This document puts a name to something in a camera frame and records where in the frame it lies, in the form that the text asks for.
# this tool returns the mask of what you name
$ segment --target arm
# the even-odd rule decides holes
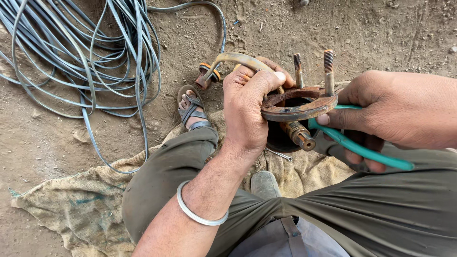
[[[242,179],[266,144],[268,125],[260,114],[262,97],[286,80],[293,85],[291,77],[286,78],[282,72],[255,74],[244,66],[224,79],[225,142],[217,156],[182,190],[184,203],[193,213],[207,220],[225,215]],[[217,231],[218,226],[190,219],[174,196],[148,226],[133,256],[203,257]]]
[[[384,140],[402,149],[457,148],[457,80],[429,74],[369,71],[338,94],[339,104],[361,110],[332,110],[316,121],[366,147],[381,151]],[[353,164],[365,161],[375,172],[385,166],[348,150]]]

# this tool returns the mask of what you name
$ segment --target forearm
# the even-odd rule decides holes
[[[252,157],[244,159],[234,154],[228,146],[222,147],[221,152],[184,186],[184,203],[204,219],[222,218],[253,161]],[[179,207],[175,195],[148,226],[133,256],[205,256],[218,228],[189,218]]]

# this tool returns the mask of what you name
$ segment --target gray sandal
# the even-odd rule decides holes
[[[178,107],[178,113],[181,115],[181,121],[184,126],[186,126],[187,120],[190,117],[199,117],[199,118],[203,118],[203,119],[208,119],[208,117],[206,116],[205,105],[203,104],[203,102],[201,100],[202,98],[200,97],[200,94],[193,86],[185,85],[178,91],[178,98],[177,98],[178,104],[182,100],[182,95],[186,95],[187,90],[191,90],[192,92],[194,92],[195,95],[197,96],[197,98],[196,99],[192,99],[189,97],[187,98],[189,100],[189,102],[191,102],[191,105],[189,106],[189,108],[187,110],[181,110]],[[195,109],[198,106],[200,106],[204,112],[196,111]],[[189,127],[189,131],[194,130],[199,127],[211,127],[211,122],[209,122],[207,120],[197,121]]]

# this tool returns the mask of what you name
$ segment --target burlap cloth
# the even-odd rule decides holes
[[[223,111],[209,114],[219,133],[219,147],[225,138]],[[164,142],[186,132],[184,126],[174,128]],[[150,153],[160,145],[151,147]],[[145,152],[121,159],[113,167],[121,171],[138,168]],[[295,198],[326,187],[354,172],[334,157],[314,151],[289,154],[289,162],[271,152],[260,155],[240,185],[250,191],[250,178],[258,171],[271,171],[284,197]],[[15,196],[13,207],[22,208],[38,219],[38,223],[62,236],[64,246],[74,257],[130,256],[134,244],[122,221],[122,193],[133,175],[124,175],[107,166],[61,179],[51,179]]]

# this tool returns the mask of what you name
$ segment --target dirt ground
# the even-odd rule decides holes
[[[96,16],[87,1],[76,3],[91,18]],[[180,2],[149,3],[166,7]],[[351,80],[366,70],[456,76],[457,53],[449,53],[457,44],[456,0],[396,0],[395,9],[383,0],[313,0],[306,7],[300,7],[298,0],[218,0],[217,4],[227,23],[226,51],[265,56],[288,71],[293,68],[292,54],[301,52],[308,85],[323,82],[322,57],[327,48],[336,52],[337,81]],[[144,111],[149,143],[153,146],[179,123],[176,93],[182,85],[193,84],[200,62],[211,63],[215,58],[222,28],[217,13],[202,6],[149,17],[163,47],[162,92]],[[0,49],[11,57],[11,37],[4,27],[0,30]],[[222,77],[234,65],[221,65]],[[28,66],[23,69],[34,81],[43,78]],[[8,76],[15,74],[3,60],[0,71]],[[5,80],[1,83],[0,255],[71,256],[56,232],[39,226],[26,211],[11,207],[9,189],[23,193],[43,180],[73,175],[103,163],[91,143],[82,142],[87,140],[82,120],[45,111],[22,87]],[[50,88],[64,96],[75,96],[63,86]],[[213,85],[202,96],[208,111],[221,109],[222,83]],[[55,100],[45,101],[70,113],[79,112]],[[116,98],[107,95],[104,101]],[[97,112],[90,121],[108,161],[128,158],[143,150],[137,116],[121,119]]]

